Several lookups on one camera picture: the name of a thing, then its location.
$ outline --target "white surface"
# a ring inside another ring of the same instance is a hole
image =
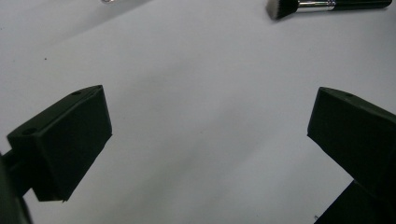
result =
[[[396,113],[396,9],[271,22],[262,0],[1,1],[0,148],[103,84],[114,135],[35,223],[313,223],[351,178],[308,137],[318,87]]]

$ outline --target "makeup brush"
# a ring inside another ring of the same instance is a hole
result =
[[[392,0],[268,0],[266,9],[276,21],[294,12],[382,8],[390,3]]]

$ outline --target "black bristles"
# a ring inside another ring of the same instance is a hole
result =
[[[280,20],[297,11],[298,0],[268,0],[266,9],[270,18]]]

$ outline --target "silver ferrule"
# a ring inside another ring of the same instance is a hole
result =
[[[335,0],[299,0],[297,12],[330,11],[335,7]]]

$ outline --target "brush handle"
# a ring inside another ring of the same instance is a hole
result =
[[[335,10],[353,10],[387,7],[392,0],[336,0]]]

